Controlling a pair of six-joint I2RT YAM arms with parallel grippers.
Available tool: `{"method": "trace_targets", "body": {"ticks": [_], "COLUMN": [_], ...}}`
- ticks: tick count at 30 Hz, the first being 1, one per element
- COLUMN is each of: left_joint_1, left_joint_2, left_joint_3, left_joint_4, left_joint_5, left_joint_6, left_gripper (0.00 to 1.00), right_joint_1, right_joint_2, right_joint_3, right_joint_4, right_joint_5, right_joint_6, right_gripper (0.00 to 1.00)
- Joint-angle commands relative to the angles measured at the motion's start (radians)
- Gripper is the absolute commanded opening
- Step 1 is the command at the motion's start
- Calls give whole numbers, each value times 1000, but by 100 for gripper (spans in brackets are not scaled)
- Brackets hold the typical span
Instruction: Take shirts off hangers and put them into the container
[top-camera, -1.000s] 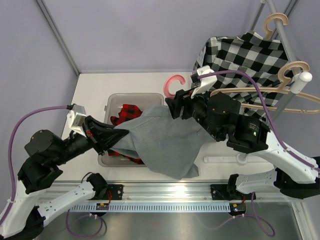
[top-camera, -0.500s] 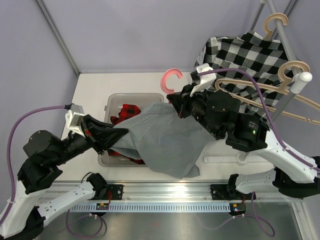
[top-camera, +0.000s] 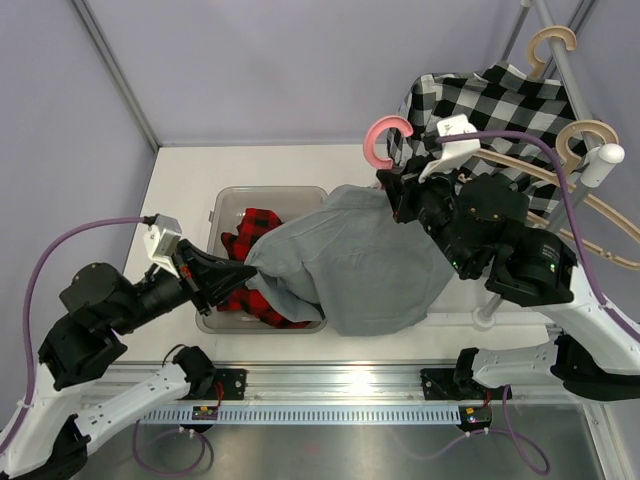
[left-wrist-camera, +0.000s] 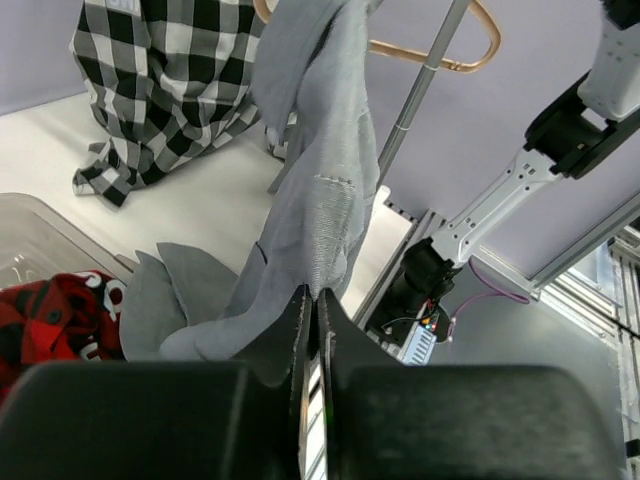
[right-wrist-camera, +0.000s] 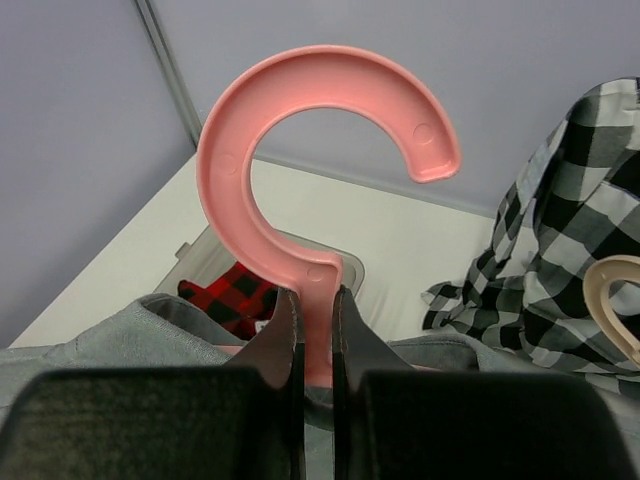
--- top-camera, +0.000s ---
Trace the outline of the beige wooden hanger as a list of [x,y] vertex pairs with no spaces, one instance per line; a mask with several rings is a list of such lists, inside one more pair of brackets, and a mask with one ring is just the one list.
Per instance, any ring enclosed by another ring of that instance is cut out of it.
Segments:
[[[597,120],[578,120],[564,127],[558,134],[555,141],[555,151],[559,155],[564,173],[567,175],[567,183],[569,192],[572,193],[576,189],[575,183],[579,179],[578,167],[583,164],[583,158],[580,158],[569,147],[569,140],[578,134],[588,133],[599,137],[603,145],[613,144],[619,145],[619,137],[616,131],[606,123]],[[559,181],[555,173],[550,173],[542,167],[533,166],[522,160],[513,157],[495,153],[486,149],[480,149],[476,156],[480,159],[500,166],[506,166],[516,169],[521,173],[525,173],[537,180],[541,180],[548,184],[558,187]],[[589,193],[584,203],[605,217],[616,227],[622,230],[635,243],[639,243],[639,227],[634,225],[630,220],[620,214],[617,210],[600,200],[598,197]],[[632,271],[639,270],[639,262],[625,259],[611,251],[596,245],[588,240],[583,241],[583,245],[591,253],[608,260],[609,262]]]

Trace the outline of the red black plaid shirt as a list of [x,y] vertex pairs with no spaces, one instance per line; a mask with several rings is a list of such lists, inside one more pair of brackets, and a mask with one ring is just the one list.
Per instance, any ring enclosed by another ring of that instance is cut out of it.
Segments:
[[308,262],[323,248],[305,227],[307,218],[285,224],[271,210],[248,208],[236,231],[220,234],[231,260],[248,261],[258,273],[216,307],[249,314],[276,329],[304,329],[326,320]]

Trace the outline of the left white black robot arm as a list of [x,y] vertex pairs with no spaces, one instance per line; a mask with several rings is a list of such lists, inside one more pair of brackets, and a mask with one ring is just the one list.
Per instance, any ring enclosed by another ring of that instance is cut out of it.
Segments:
[[34,390],[1,434],[4,479],[70,479],[112,437],[174,400],[201,399],[217,385],[198,347],[183,347],[150,377],[95,407],[81,399],[127,350],[121,336],[190,303],[206,314],[256,275],[255,268],[178,242],[158,269],[133,284],[115,267],[81,269],[60,299],[67,313],[45,337]]

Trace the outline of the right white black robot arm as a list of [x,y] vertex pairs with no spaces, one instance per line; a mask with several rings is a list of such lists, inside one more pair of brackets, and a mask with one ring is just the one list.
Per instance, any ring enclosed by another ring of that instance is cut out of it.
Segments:
[[639,343],[599,304],[586,266],[555,233],[526,226],[529,200],[483,174],[456,184],[457,174],[424,182],[415,173],[379,170],[398,223],[418,222],[462,280],[485,280],[487,291],[545,315],[561,329],[555,339],[511,350],[466,348],[452,374],[458,393],[513,383],[560,383],[601,402],[639,396]]

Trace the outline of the grey shirt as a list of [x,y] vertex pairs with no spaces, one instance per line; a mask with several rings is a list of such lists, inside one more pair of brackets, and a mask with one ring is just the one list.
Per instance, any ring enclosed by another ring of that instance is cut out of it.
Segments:
[[326,321],[346,337],[397,333],[428,316],[454,270],[417,222],[398,224],[386,194],[343,185],[263,235],[250,288],[286,319]]

